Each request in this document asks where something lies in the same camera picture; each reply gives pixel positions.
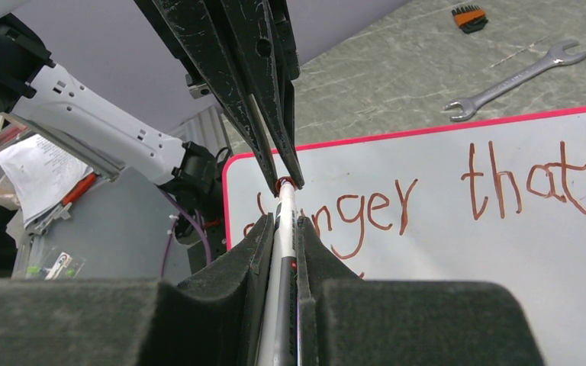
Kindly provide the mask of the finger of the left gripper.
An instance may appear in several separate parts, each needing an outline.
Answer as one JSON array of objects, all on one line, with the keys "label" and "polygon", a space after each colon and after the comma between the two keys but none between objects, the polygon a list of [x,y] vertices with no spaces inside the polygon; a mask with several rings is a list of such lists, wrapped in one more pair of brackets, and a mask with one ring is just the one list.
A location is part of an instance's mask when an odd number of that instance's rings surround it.
[{"label": "finger of the left gripper", "polygon": [[277,173],[263,124],[259,121],[237,59],[239,47],[219,1],[136,1],[170,53],[196,84],[211,90],[253,151],[267,187],[275,193]]},{"label": "finger of the left gripper", "polygon": [[300,75],[295,38],[284,1],[223,1],[248,92],[247,140],[270,189],[279,185],[272,151],[279,153],[296,188],[304,176],[295,148],[295,88]]}]

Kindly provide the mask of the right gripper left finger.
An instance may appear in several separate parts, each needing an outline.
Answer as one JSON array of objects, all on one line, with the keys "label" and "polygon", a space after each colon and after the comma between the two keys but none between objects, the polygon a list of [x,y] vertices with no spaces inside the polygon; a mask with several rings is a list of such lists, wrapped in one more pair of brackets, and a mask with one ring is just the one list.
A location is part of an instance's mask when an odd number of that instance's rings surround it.
[{"label": "right gripper left finger", "polygon": [[0,365],[253,365],[274,219],[178,285],[0,279]]}]

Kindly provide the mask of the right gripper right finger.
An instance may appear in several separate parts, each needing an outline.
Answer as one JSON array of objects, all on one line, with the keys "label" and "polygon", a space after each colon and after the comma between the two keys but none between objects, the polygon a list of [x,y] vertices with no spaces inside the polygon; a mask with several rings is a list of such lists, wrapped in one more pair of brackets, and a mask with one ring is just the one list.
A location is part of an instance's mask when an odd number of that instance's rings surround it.
[{"label": "right gripper right finger", "polygon": [[485,281],[367,281],[298,220],[302,365],[542,365],[522,306]]}]

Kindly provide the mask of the whiteboard marker white barrel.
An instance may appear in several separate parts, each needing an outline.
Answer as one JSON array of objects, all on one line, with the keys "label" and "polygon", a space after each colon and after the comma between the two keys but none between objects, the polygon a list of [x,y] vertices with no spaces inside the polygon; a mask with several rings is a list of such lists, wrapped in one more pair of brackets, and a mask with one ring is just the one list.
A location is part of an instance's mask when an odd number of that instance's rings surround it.
[{"label": "whiteboard marker white barrel", "polygon": [[298,363],[297,220],[295,190],[285,185],[275,212],[272,258],[257,365]]}]

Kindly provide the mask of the red framed whiteboard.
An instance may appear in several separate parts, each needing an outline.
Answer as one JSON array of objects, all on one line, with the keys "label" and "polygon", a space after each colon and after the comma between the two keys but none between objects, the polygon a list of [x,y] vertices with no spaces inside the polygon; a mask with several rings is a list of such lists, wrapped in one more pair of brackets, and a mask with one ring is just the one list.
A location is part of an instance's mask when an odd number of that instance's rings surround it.
[{"label": "red framed whiteboard", "polygon": [[586,107],[305,146],[297,208],[367,281],[485,281],[586,365]]}]

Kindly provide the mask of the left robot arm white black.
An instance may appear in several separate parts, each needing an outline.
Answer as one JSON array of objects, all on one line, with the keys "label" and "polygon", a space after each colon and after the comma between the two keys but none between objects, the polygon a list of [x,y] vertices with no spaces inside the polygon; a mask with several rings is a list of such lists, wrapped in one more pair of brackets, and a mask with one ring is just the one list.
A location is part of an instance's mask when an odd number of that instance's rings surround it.
[{"label": "left robot arm white black", "polygon": [[[189,210],[214,216],[221,178],[203,146],[159,132],[56,63],[43,41],[0,1],[0,114],[46,138],[66,134],[83,158],[100,150],[136,169]],[[295,148],[300,67],[284,1],[139,1],[137,7],[185,67],[191,92],[213,95],[252,150],[266,184],[279,192],[274,155],[304,185]]]}]

